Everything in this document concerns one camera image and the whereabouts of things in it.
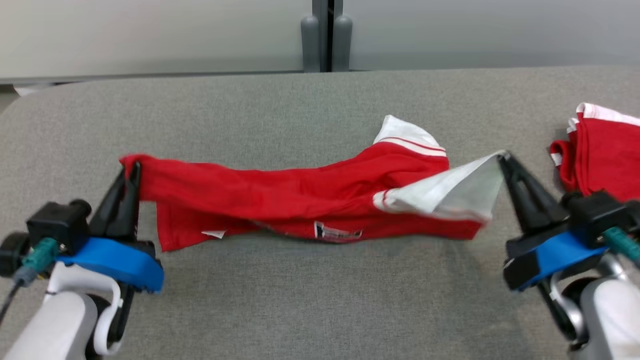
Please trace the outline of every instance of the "teal cable connector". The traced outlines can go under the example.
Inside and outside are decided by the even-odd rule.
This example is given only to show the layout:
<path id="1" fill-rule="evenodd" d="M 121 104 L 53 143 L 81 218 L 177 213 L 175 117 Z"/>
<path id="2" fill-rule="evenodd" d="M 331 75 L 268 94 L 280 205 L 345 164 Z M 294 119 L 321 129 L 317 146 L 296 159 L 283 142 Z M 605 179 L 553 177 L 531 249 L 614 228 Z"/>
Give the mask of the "teal cable connector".
<path id="1" fill-rule="evenodd" d="M 606 230 L 602 236 L 613 251 L 623 254 L 640 269 L 640 245 L 630 239 L 629 235 L 616 226 Z"/>
<path id="2" fill-rule="evenodd" d="M 22 260 L 22 266 L 15 272 L 13 281 L 24 288 L 31 285 L 38 274 L 56 260 L 59 253 L 60 248 L 56 240 L 52 238 L 40 240 L 33 251 Z"/>

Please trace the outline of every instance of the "red garment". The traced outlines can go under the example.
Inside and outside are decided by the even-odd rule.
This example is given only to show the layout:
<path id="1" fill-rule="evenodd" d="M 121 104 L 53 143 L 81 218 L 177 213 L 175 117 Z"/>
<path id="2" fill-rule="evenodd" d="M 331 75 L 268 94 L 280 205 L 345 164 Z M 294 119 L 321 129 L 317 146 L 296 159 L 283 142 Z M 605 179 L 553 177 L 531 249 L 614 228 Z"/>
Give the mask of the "red garment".
<path id="1" fill-rule="evenodd" d="M 550 153 L 567 191 L 589 195 L 607 190 L 620 201 L 640 198 L 640 119 L 582 103 L 569 121 L 569 141 L 557 140 Z"/>
<path id="2" fill-rule="evenodd" d="M 321 168 L 232 170 L 143 154 L 121 159 L 127 168 L 135 161 L 142 167 L 140 200 L 157 203 L 163 251 L 258 228 L 335 243 L 401 234 L 469 239 L 487 221 L 482 211 L 463 209 L 461 216 L 456 204 L 446 209 L 453 215 L 440 218 L 399 208 L 407 205 L 392 192 L 402 195 L 396 190 L 444 172 L 449 162 L 429 133 L 390 115 L 372 146 Z"/>

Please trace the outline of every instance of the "gray tablecloth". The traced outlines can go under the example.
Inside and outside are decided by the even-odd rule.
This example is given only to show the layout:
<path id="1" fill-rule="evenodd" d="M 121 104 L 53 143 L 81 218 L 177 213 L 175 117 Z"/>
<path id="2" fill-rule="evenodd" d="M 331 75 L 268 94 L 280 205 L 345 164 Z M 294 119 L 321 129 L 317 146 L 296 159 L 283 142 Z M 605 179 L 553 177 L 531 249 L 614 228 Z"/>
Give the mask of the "gray tablecloth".
<path id="1" fill-rule="evenodd" d="M 316 167 L 356 155 L 385 115 L 416 123 L 452 166 L 512 150 L 556 194 L 547 154 L 578 103 L 640 115 L 640 71 L 566 67 L 98 81 L 13 103 L 0 117 L 0 233 L 45 201 L 96 206 L 131 152 L 235 168 Z M 506 192 L 473 241 L 407 236 L 327 245 L 268 233 L 160 255 L 119 359 L 555 359 L 566 343 L 536 291 L 510 293 Z M 154 207 L 140 238 L 156 240 Z M 4 296 L 9 281 L 0 283 Z M 5 353 L 45 284 L 19 293 Z"/>

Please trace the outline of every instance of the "stacked clothing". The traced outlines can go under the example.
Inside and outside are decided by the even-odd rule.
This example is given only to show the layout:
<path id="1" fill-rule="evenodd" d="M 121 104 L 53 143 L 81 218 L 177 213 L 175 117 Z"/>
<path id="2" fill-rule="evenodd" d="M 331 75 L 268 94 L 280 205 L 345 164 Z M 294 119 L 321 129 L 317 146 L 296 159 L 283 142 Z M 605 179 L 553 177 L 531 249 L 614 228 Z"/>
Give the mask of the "stacked clothing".
<path id="1" fill-rule="evenodd" d="M 320 168 L 232 170 L 144 154 L 121 162 L 141 163 L 140 200 L 156 202 L 167 251 L 260 228 L 334 243 L 403 234 L 471 239 L 492 217 L 498 154 L 449 169 L 431 134 L 389 115 L 370 147 Z"/>
<path id="2" fill-rule="evenodd" d="M 625 202 L 640 199 L 640 119 L 582 103 L 569 120 L 569 140 L 551 144 L 550 154 L 567 191 L 589 195 L 607 190 Z"/>

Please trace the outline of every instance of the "cabinet door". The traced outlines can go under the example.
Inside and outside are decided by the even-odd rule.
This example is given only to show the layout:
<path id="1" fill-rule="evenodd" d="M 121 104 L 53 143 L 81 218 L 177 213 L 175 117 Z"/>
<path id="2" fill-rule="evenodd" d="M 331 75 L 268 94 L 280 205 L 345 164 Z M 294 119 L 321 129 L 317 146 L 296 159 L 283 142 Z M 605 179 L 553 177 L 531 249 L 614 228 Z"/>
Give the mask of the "cabinet door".
<path id="1" fill-rule="evenodd" d="M 351 69 L 447 69 L 640 60 L 633 0 L 343 0 Z"/>
<path id="2" fill-rule="evenodd" d="M 311 0 L 4 0 L 0 79 L 302 70 Z"/>

